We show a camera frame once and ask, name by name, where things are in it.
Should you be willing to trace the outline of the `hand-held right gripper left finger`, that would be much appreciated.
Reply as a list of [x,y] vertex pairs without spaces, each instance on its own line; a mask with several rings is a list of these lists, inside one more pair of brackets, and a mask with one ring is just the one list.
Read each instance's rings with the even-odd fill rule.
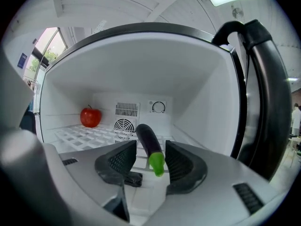
[[124,176],[136,160],[136,141],[59,154],[43,145],[50,175],[73,226],[127,226]]

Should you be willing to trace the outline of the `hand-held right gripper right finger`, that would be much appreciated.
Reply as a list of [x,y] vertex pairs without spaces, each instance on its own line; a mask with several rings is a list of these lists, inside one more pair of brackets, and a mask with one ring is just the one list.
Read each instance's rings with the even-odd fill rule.
[[166,141],[170,184],[152,226],[261,226],[286,193],[219,153]]

